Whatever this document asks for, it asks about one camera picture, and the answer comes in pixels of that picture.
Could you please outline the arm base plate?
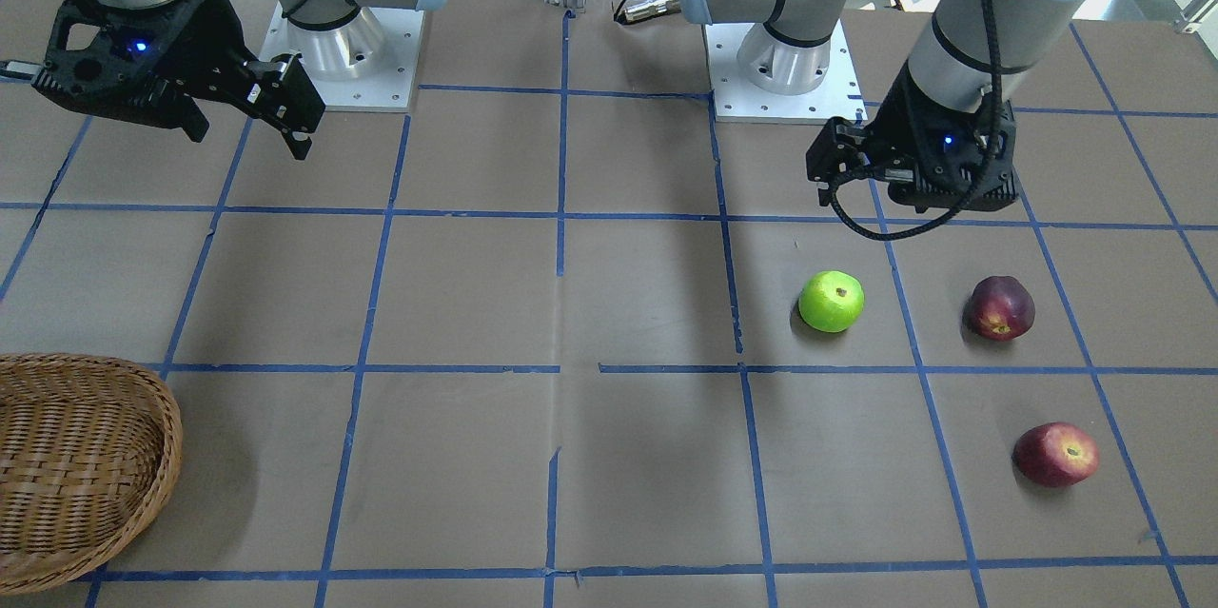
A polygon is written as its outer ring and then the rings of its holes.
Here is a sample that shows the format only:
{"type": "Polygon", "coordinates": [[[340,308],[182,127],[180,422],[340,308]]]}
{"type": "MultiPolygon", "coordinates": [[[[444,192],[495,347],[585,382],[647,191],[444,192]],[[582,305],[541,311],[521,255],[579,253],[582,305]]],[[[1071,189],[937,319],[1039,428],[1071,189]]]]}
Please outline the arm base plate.
{"type": "Polygon", "coordinates": [[[347,24],[312,30],[275,7],[259,56],[300,54],[326,112],[406,113],[415,93],[428,12],[363,7],[347,24]]]}
{"type": "Polygon", "coordinates": [[[719,122],[823,124],[836,115],[853,121],[867,118],[843,23],[836,24],[828,43],[829,61],[821,69],[818,85],[808,93],[772,93],[750,79],[750,74],[761,74],[758,68],[745,69],[738,57],[749,28],[749,24],[717,24],[703,29],[719,122]]]}

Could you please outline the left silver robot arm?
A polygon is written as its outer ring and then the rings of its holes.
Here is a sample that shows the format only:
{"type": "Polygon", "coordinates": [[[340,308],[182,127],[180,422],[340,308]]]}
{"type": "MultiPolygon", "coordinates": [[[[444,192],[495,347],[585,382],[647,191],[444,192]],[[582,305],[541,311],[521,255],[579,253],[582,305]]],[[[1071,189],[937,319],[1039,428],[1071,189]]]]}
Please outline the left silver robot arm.
{"type": "MultiPolygon", "coordinates": [[[[931,23],[868,124],[831,118],[805,156],[818,203],[847,183],[875,179],[892,201],[996,212],[1021,193],[1010,102],[1085,0],[939,0],[931,23]]],[[[737,61],[758,88],[816,88],[845,0],[678,0],[702,26],[747,24],[737,61]]]]}

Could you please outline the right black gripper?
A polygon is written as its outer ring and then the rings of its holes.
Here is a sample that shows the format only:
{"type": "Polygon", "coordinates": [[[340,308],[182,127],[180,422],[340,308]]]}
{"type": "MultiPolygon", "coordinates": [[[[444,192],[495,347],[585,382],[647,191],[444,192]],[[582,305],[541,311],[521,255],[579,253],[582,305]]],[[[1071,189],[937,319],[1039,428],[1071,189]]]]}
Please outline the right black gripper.
{"type": "Polygon", "coordinates": [[[197,100],[227,104],[270,123],[303,161],[324,115],[322,93],[301,54],[255,58],[229,0],[146,10],[65,0],[30,87],[72,112],[181,129],[194,143],[209,130],[197,100]]]}

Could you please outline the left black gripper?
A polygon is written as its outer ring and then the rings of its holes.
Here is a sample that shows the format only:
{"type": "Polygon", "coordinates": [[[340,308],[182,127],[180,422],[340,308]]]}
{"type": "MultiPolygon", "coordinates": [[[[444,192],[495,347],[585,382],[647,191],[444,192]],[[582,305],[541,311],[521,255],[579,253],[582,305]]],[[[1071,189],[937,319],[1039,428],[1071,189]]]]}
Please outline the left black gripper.
{"type": "Polygon", "coordinates": [[[944,107],[921,90],[911,76],[896,76],[875,119],[868,125],[832,118],[828,144],[806,151],[806,175],[818,183],[818,203],[840,207],[842,186],[862,178],[862,162],[882,167],[889,197],[918,212],[950,208],[980,179],[973,212],[998,212],[1016,202],[1021,184],[1013,171],[1016,115],[1004,102],[999,117],[999,146],[987,171],[991,135],[991,94],[974,112],[944,107]]]}

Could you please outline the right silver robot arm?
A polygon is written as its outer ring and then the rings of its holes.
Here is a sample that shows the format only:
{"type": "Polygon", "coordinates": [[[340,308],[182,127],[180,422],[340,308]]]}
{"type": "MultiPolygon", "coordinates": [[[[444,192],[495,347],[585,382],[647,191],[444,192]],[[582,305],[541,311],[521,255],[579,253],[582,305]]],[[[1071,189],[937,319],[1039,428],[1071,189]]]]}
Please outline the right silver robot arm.
{"type": "Polygon", "coordinates": [[[225,104],[274,127],[296,160],[333,88],[400,76],[378,17],[435,12],[447,0],[276,0],[276,39],[257,54],[230,0],[65,0],[40,63],[2,63],[60,107],[160,129],[200,143],[201,101],[225,104]]]}

